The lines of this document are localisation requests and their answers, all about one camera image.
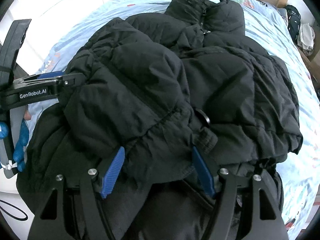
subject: black puffer jacket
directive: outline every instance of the black puffer jacket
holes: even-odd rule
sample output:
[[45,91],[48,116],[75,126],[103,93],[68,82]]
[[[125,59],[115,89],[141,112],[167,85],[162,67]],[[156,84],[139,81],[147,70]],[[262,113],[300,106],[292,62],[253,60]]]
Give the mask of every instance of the black puffer jacket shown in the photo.
[[298,99],[284,62],[244,30],[230,0],[172,0],[165,14],[115,18],[98,30],[67,68],[86,84],[44,111],[28,146],[17,186],[30,209],[57,174],[76,184],[124,146],[103,202],[116,239],[199,239],[214,202],[197,183],[192,145],[238,175],[265,168],[281,208],[275,163],[302,145]]

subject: light blue bed sheet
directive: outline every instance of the light blue bed sheet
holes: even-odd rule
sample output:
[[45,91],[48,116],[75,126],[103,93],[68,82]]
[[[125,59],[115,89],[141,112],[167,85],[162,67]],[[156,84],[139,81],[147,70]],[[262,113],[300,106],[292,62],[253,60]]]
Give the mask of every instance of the light blue bed sheet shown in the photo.
[[[292,218],[296,219],[293,227],[288,231],[290,239],[295,239],[308,217],[320,183],[320,150],[317,144],[320,141],[319,101],[313,89],[310,74],[276,8],[270,4],[265,6],[256,0],[234,1],[239,2],[244,10],[245,35],[256,40],[271,55],[284,60],[299,98],[303,146],[298,155],[289,153],[288,159],[277,166],[285,194],[282,217],[285,223]],[[80,47],[111,19],[115,17],[126,19],[138,13],[163,13],[170,2],[171,0],[107,2],[74,26],[52,47],[38,73],[65,70]],[[42,111],[56,102],[57,100],[48,100],[29,105],[29,111],[33,116],[28,122],[30,134]]]

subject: bed sheet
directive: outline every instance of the bed sheet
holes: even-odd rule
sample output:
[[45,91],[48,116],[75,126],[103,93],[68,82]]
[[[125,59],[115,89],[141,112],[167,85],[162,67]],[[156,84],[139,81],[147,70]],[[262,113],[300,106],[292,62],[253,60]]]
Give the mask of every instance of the bed sheet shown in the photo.
[[[320,136],[319,101],[310,74],[293,44],[286,25],[277,9],[257,0],[234,0],[244,10],[245,35],[261,44],[271,55],[280,57],[287,65],[292,83],[299,98],[300,129],[304,136],[298,155],[288,154],[288,159],[277,166],[284,187],[284,222],[295,218],[288,231],[295,239],[311,210],[320,183],[320,160],[317,142]],[[163,13],[171,0],[111,0],[75,25],[50,50],[37,73],[65,70],[68,62],[88,39],[103,25],[115,17],[127,17],[148,12]],[[42,111],[56,99],[29,105],[33,119],[28,122],[30,135]]]

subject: metal screw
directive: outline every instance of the metal screw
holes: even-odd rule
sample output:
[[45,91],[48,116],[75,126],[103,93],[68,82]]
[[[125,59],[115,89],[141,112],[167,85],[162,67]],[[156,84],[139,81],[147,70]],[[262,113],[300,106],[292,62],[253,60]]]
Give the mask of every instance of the metal screw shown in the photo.
[[56,181],[62,181],[63,180],[63,175],[62,174],[58,174],[56,176]]
[[223,175],[228,175],[229,171],[226,168],[222,168],[222,169],[220,169],[220,173]]
[[90,169],[90,170],[88,170],[88,174],[89,175],[96,175],[97,174],[97,170],[96,169]]
[[253,176],[253,179],[254,179],[255,181],[261,181],[261,176],[258,175],[258,174],[255,174],[255,175]]

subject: black bag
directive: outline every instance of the black bag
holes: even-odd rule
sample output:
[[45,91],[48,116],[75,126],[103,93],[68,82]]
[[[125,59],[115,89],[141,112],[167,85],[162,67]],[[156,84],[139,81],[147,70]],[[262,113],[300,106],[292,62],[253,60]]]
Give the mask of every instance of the black bag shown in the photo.
[[287,5],[285,9],[287,10],[288,15],[288,30],[293,42],[296,43],[301,25],[301,15],[297,8],[292,5]]

